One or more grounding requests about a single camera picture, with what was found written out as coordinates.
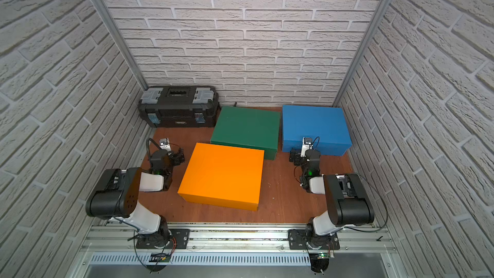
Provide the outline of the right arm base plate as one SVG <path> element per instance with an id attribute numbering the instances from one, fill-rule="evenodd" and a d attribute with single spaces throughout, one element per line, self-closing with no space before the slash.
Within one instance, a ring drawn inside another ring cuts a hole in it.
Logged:
<path id="1" fill-rule="evenodd" d="M 340 249 L 337 235 L 318 236 L 307 230 L 288 230 L 290 250 L 334 251 Z"/>

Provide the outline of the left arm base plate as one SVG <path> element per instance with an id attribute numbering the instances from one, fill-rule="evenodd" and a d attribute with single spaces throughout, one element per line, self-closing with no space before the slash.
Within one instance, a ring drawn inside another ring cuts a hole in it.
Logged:
<path id="1" fill-rule="evenodd" d="M 143 234 L 136 238 L 136 249 L 186 249 L 190 229 L 168 229 L 163 234 Z"/>

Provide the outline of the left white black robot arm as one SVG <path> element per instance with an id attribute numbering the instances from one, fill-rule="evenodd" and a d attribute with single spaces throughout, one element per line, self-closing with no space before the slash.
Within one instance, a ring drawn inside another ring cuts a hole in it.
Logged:
<path id="1" fill-rule="evenodd" d="M 140 193 L 169 190 L 174 167 L 185 161 L 183 149 L 174 152 L 165 143 L 149 153 L 148 159 L 148 171 L 141 167 L 105 170 L 86 202 L 86 214 L 131 227 L 135 235 L 130 240 L 137 249 L 184 249 L 189 231 L 170 229 L 163 216 L 151 212 L 139 201 Z"/>

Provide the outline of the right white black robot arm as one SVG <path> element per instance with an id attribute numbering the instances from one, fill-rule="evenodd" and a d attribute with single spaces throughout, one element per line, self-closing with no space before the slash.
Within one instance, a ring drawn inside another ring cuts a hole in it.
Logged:
<path id="1" fill-rule="evenodd" d="M 338 231 L 374 221 L 374 209 L 356 173 L 324 175 L 320 170 L 321 154 L 316 149 L 292 149 L 289 161 L 300 167 L 301 187 L 311 194 L 325 196 L 327 210 L 313 217 L 303 235 L 311 249 L 324 246 Z"/>

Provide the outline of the orange shoebox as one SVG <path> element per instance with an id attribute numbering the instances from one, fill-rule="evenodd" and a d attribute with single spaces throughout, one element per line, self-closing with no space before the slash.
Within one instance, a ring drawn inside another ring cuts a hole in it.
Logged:
<path id="1" fill-rule="evenodd" d="M 188 202 L 256 211 L 264 151 L 197 143 L 178 189 Z"/>

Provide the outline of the blue shoebox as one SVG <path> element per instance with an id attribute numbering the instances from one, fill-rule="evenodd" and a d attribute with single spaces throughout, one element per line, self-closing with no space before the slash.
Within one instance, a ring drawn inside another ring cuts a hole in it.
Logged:
<path id="1" fill-rule="evenodd" d="M 300 149 L 304 137 L 319 139 L 315 147 L 322 155 L 341 157 L 352 146 L 341 108 L 285 105 L 282 118 L 285 153 Z"/>

